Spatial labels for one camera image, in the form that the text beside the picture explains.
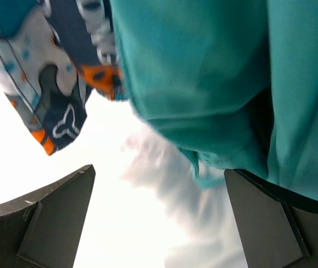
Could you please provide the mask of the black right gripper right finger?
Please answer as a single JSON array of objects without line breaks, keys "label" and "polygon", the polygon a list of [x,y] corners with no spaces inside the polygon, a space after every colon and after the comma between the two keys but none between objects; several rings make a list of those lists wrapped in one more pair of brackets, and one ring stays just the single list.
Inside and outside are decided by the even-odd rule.
[{"label": "black right gripper right finger", "polygon": [[245,170],[224,176],[248,267],[318,267],[318,201]]}]

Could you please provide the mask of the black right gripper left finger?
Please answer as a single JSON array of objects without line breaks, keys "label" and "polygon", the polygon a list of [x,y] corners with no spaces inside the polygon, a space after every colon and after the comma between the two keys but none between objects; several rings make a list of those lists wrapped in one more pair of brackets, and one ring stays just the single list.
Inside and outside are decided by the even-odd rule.
[{"label": "black right gripper left finger", "polygon": [[0,267],[73,267],[94,180],[85,165],[0,204]]}]

